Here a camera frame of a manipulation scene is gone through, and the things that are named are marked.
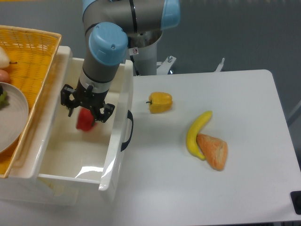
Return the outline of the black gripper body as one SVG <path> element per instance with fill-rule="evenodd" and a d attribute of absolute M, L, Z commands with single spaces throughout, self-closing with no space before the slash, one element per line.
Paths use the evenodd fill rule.
<path fill-rule="evenodd" d="M 105 98 L 108 91 L 103 93 L 95 93 L 92 88 L 84 88 L 84 86 L 78 81 L 77 87 L 73 93 L 74 107 L 82 106 L 86 109 L 90 107 L 101 109 L 104 106 Z"/>

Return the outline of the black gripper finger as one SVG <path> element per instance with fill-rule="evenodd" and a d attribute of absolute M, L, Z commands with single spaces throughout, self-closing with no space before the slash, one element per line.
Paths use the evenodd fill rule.
<path fill-rule="evenodd" d="M 90 112 L 93 116 L 93 121 L 91 126 L 93 127 L 97 121 L 105 123 L 113 114 L 115 110 L 115 105 L 109 103 L 103 103 L 103 107 L 90 107 Z"/>
<path fill-rule="evenodd" d="M 68 84 L 65 84 L 61 89 L 61 93 L 60 93 L 61 105 L 65 106 L 68 109 L 69 117 L 71 117 L 71 115 L 73 114 L 73 110 L 78 107 L 78 102 L 75 95 L 76 95 L 76 90 Z"/>

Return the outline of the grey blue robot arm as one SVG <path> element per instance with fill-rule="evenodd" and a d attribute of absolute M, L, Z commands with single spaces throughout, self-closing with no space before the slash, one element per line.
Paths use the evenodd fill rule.
<path fill-rule="evenodd" d="M 106 122 L 115 106 L 105 98 L 126 57 L 129 37 L 176 27 L 180 18 L 177 0 L 84 0 L 86 57 L 77 87 L 65 84 L 61 90 L 61 105 L 68 115 L 81 106 L 91 112 L 93 121 Z"/>

